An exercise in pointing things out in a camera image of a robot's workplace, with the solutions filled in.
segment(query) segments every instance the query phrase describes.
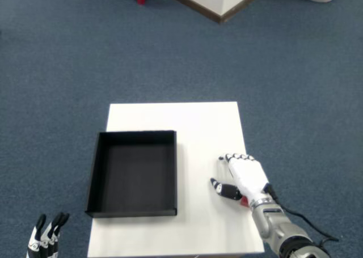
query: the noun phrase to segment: robotic hand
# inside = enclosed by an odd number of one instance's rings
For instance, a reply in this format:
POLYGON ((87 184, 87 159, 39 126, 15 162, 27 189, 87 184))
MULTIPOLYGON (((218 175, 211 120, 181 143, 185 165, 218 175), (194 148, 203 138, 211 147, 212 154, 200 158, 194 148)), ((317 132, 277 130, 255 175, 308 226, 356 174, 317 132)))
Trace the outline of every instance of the robotic hand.
POLYGON ((221 184, 213 178, 210 180, 212 186, 223 197, 240 200, 245 196, 248 199, 259 234, 275 254, 280 258, 330 258, 322 244, 316 245, 302 228, 291 223, 284 210, 302 217, 311 227, 325 235, 325 240, 337 239, 320 231, 303 215, 280 205, 260 162, 243 154, 226 154, 220 160, 228 162, 237 186, 221 184))
POLYGON ((26 258, 57 258, 60 228, 67 222, 68 218, 69 214, 58 213, 41 233, 46 216, 45 214, 39 216, 30 236, 26 258))

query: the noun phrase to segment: white robotic hand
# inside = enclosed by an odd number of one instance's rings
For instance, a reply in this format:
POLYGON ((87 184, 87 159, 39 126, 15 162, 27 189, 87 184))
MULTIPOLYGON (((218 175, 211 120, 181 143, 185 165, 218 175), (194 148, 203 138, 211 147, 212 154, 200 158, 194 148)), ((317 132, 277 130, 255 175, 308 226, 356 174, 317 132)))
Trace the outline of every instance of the white robotic hand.
POLYGON ((254 157, 244 154, 226 154, 220 159, 225 159, 228 162, 228 168, 237 188, 243 196, 247 197, 249 205, 268 197, 267 194, 263 193, 268 179, 260 162, 254 157))

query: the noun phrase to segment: robot finger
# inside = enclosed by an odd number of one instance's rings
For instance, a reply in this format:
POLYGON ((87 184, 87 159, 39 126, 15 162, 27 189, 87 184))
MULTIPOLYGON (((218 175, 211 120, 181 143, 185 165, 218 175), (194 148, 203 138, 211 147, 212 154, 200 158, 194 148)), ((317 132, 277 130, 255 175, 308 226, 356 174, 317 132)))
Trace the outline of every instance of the robot finger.
POLYGON ((232 200, 240 200, 242 198, 240 191, 235 185, 222 184, 214 178, 211 178, 210 182, 218 195, 232 200))

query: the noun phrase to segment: black fingertip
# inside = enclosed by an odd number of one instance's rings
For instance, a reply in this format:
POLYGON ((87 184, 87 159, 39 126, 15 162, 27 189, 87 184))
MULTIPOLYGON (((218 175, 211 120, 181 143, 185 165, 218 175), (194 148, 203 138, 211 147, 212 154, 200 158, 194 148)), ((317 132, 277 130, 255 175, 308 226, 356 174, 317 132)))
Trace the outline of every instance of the black fingertip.
POLYGON ((47 219, 47 216, 45 214, 41 214, 38 218, 38 221, 36 222, 36 228, 37 230, 40 230, 41 228, 43 228, 45 220, 47 219))
POLYGON ((56 217, 53 219, 52 221, 52 227, 50 228, 47 236, 48 238, 52 238, 52 235, 54 233, 54 229, 56 228, 56 226, 58 226, 59 222, 62 220, 62 217, 64 216, 64 213, 60 212, 56 215, 56 217))
POLYGON ((41 214, 38 218, 38 221, 36 222, 36 233, 35 233, 35 240, 40 241, 40 237, 41 237, 41 229, 43 228, 44 224, 45 224, 45 220, 47 219, 45 214, 41 214))
POLYGON ((68 219, 69 219, 69 213, 65 213, 63 215, 61 221, 59 222, 59 226, 62 227, 67 222, 68 219))
POLYGON ((67 222, 68 218, 69 218, 69 214, 68 213, 63 214, 63 217, 59 221, 57 228, 54 229, 54 234, 56 236, 58 236, 58 234, 59 234, 59 232, 61 230, 61 227, 64 226, 64 224, 67 222))

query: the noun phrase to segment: black cable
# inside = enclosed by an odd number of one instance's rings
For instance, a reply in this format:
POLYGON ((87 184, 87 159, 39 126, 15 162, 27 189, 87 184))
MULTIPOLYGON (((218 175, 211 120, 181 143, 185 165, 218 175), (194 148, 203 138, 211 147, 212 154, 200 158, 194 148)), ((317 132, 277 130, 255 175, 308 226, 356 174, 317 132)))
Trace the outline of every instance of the black cable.
POLYGON ((338 238, 336 238, 336 237, 334 237, 334 236, 332 236, 332 235, 330 235, 330 234, 328 234, 327 232, 324 232, 324 231, 322 231, 321 229, 319 229, 318 227, 316 227, 313 223, 311 223, 311 221, 310 220, 308 220, 303 214, 301 214, 301 213, 298 213, 298 212, 295 212, 295 211, 292 211, 292 210, 290 210, 290 209, 288 209, 288 208, 286 208, 284 205, 282 205, 280 202, 279 202, 279 200, 278 200, 278 197, 277 197, 277 194, 275 193, 275 191, 273 190, 273 188, 272 188, 272 185, 270 184, 270 183, 267 183, 266 185, 265 185, 265 187, 264 187, 264 192, 265 193, 267 193, 267 194, 270 194, 270 196, 275 200, 275 202, 277 203, 277 204, 279 204, 280 206, 281 206, 281 208, 283 208, 286 212, 288 212, 288 213, 290 213, 290 214, 292 214, 292 215, 296 215, 297 217, 300 217, 300 218, 302 218, 307 224, 309 224, 309 226, 310 227, 312 227, 315 231, 317 231, 318 233, 320 233, 320 234, 322 234, 322 235, 324 235, 326 238, 324 238, 324 239, 322 239, 321 241, 320 241, 320 244, 319 244, 319 246, 320 247, 323 247, 323 245, 324 245, 324 243, 326 242, 326 241, 336 241, 336 242, 338 242, 339 241, 339 239, 338 238))

